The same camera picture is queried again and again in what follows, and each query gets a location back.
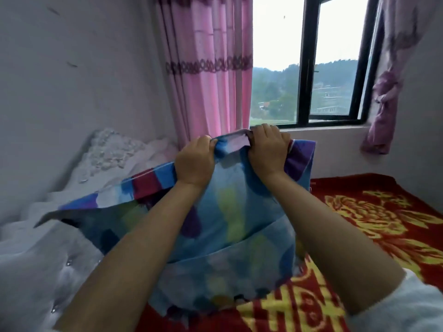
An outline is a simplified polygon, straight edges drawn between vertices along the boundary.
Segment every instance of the white sleeve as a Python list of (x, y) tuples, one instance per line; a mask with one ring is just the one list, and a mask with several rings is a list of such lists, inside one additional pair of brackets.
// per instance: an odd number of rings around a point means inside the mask
[(410, 270), (396, 290), (355, 316), (347, 317), (351, 331), (443, 331), (443, 295)]

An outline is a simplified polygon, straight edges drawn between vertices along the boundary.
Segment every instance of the red and yellow blanket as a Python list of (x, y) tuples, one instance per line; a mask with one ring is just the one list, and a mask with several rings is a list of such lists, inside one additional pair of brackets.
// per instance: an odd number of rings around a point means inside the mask
[[(443, 290), (443, 217), (403, 190), (392, 177), (365, 174), (321, 178), (312, 194), (369, 236), (401, 266)], [(191, 322), (190, 331), (296, 332), (348, 331), (339, 297), (316, 265), (306, 258), (300, 277), (265, 299)], [(185, 331), (147, 307), (138, 332)]]

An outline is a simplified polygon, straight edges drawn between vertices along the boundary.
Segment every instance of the forearm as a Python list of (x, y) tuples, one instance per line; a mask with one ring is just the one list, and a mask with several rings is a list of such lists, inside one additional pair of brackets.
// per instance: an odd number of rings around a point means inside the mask
[(405, 273), (394, 260), (285, 173), (264, 183), (349, 313), (365, 310), (401, 283)]
[(202, 189), (178, 182), (110, 251), (55, 325), (62, 332), (133, 331)]

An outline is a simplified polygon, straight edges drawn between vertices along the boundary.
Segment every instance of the hand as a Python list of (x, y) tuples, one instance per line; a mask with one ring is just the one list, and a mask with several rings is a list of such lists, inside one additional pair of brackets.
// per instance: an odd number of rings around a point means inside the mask
[(201, 136), (188, 143), (175, 159), (177, 182), (204, 189), (214, 172), (214, 148), (217, 140)]
[(289, 133), (281, 133), (276, 126), (267, 123), (252, 128), (249, 136), (251, 149), (249, 161), (257, 176), (264, 184), (275, 173), (284, 173), (287, 147), (291, 141)]

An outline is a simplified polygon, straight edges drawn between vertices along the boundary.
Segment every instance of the black window frame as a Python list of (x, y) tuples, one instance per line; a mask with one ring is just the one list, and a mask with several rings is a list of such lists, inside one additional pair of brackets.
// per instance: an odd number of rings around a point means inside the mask
[[(320, 6), (328, 1), (330, 0), (305, 0), (304, 2), (297, 122), (276, 124), (281, 129), (360, 125), (368, 119), (372, 102), (372, 86), (384, 40), (383, 14), (377, 16), (380, 0), (368, 0), (349, 113), (347, 115), (310, 113)], [(362, 104), (362, 113), (359, 118), (360, 104)]]

